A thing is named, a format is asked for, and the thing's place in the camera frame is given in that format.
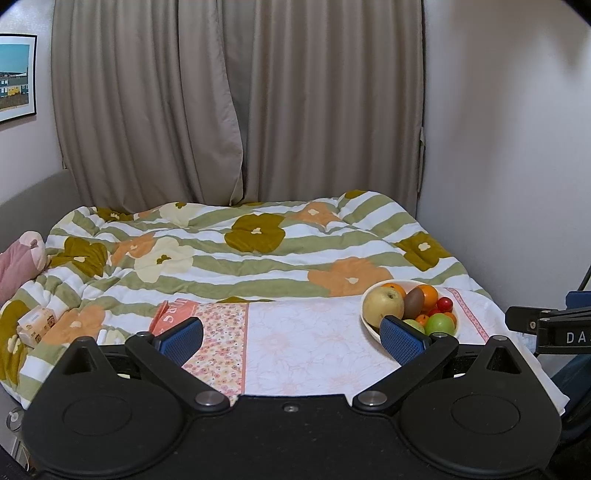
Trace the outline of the green apple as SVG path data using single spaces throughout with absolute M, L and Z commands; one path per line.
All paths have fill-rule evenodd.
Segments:
M 423 326 L 421 323 L 419 323 L 418 321 L 416 321 L 416 320 L 413 320 L 413 319 L 406 319 L 406 320 L 405 320 L 405 323 L 406 323 L 407 325 L 409 325 L 409 326 L 411 326 L 411 327 L 415 328 L 416 330 L 420 331 L 422 334 L 424 334 L 424 333 L 425 333 L 425 328 L 424 328 L 424 326 Z
M 454 336 L 456 332 L 456 325 L 454 322 L 443 314 L 436 314 L 429 317 L 425 325 L 425 333 L 430 336 L 434 333 L 446 333 Z

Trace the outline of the small orange tangerine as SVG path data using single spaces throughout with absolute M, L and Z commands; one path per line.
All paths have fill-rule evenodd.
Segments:
M 420 314 L 416 321 L 419 322 L 422 326 L 425 326 L 429 320 L 429 316 L 427 314 Z

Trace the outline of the brown kiwi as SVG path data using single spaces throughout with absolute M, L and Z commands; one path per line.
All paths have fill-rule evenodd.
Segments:
M 407 293 L 404 299 L 404 319 L 416 319 L 421 313 L 424 303 L 424 295 L 417 287 Z

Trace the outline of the yellow-green apple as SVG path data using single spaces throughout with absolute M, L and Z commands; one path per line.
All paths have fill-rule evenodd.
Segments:
M 394 316 L 402 320 L 404 313 L 404 297 L 391 287 L 374 288 L 363 300 L 363 320 L 375 328 L 380 328 L 382 320 L 387 316 Z

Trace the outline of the large red tomato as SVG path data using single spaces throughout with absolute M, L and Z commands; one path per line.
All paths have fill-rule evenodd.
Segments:
M 444 312 L 444 311 L 440 311 L 440 310 L 439 310 L 439 309 L 437 309 L 437 308 L 434 308 L 434 309 L 432 309 L 432 310 L 430 310 L 430 311 L 428 312 L 428 316 L 429 316 L 429 317 L 431 317 L 431 316 L 433 316 L 433 315 L 436 315 L 436 314 L 443 314 L 443 315 L 446 315 L 447 317 L 449 317 L 449 318 L 450 318 L 450 319 L 451 319 L 451 320 L 454 322 L 454 325 L 457 325 L 457 323 L 458 323 L 458 322 L 457 322 L 457 317 L 456 317 L 456 315 L 453 313 L 453 311 L 445 311 L 445 312 Z

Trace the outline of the small red cherry tomato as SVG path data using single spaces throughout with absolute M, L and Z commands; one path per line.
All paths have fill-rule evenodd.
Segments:
M 452 312 L 454 303 L 449 297 L 440 297 L 437 301 L 437 309 L 442 313 Z

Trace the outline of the orange in bowl right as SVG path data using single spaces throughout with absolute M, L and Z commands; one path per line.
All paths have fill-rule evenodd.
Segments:
M 422 291 L 424 295 L 424 303 L 422 310 L 424 312 L 428 312 L 436 307 L 437 302 L 439 300 L 439 293 L 435 287 L 428 284 L 421 284 L 418 288 Z

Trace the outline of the orange in bowl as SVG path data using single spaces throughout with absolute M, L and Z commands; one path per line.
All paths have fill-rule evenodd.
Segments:
M 401 295 L 401 297 L 402 297 L 403 299 L 404 299 L 404 298 L 405 298 L 405 296 L 407 295 L 407 292 L 406 292 L 406 290 L 404 289 L 404 287 L 401 287 L 401 285 L 399 285 L 399 284 L 397 284 L 397 283 L 394 283 L 394 282 L 384 283 L 384 284 L 382 285 L 382 287 L 384 287 L 384 288 L 390 288 L 390 289 L 392 289 L 392 290 L 395 290 L 395 291 L 397 291 L 397 292 L 398 292 L 398 293 Z
M 418 288 L 422 291 L 424 295 L 424 303 L 422 310 L 424 312 L 428 312 L 436 307 L 437 302 L 439 300 L 439 293 L 435 287 L 428 284 L 421 284 Z

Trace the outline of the orange in bowl left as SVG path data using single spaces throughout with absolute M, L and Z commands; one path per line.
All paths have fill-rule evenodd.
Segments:
M 402 297 L 403 299 L 404 299 L 404 298 L 405 298 L 405 296 L 407 295 L 407 292 L 406 292 L 406 290 L 404 289 L 404 287 L 401 287 L 401 285 L 399 285 L 399 284 L 397 284 L 397 283 L 394 283 L 394 282 L 384 283 L 384 284 L 382 285 L 382 287 L 384 287 L 384 288 L 390 288 L 390 289 L 392 289 L 392 290 L 395 290 L 395 291 L 397 291 L 397 292 L 398 292 L 398 293 L 401 295 L 401 297 Z

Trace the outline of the pink floral towel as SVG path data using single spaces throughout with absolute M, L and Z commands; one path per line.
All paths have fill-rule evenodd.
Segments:
M 398 369 L 360 318 L 360 298 L 283 301 L 164 301 L 149 330 L 158 335 L 197 317 L 204 343 L 184 369 L 238 396 L 353 397 Z

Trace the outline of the floral striped quilt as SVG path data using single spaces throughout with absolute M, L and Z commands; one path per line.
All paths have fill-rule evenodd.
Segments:
M 164 301 L 356 296 L 384 280 L 480 291 L 413 216 L 372 191 L 140 213 L 81 206 L 46 246 L 47 267 L 1 305 L 1 385 L 23 405 L 73 339 L 112 343 L 144 331 Z M 17 322 L 35 307 L 51 309 L 55 325 L 30 348 Z

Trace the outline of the small printed box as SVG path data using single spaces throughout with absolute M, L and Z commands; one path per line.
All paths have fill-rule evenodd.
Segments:
M 35 307 L 18 320 L 17 334 L 24 345 L 34 348 L 54 325 L 51 309 Z

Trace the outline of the pink plush pillow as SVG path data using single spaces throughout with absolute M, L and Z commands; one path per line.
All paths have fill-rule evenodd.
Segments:
M 4 305 L 27 281 L 39 275 L 48 262 L 40 233 L 27 231 L 15 240 L 0 259 L 0 302 Z

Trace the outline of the grey headboard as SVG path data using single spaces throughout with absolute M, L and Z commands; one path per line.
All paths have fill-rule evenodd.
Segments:
M 81 205 L 82 200 L 68 170 L 32 185 L 1 205 L 1 251 L 26 231 L 35 231 L 46 240 L 51 228 Z

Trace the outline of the beige curtain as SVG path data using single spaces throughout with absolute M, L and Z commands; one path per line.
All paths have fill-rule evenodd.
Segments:
M 417 209 L 419 1 L 59 1 L 51 73 L 63 161 L 87 205 L 360 189 Z

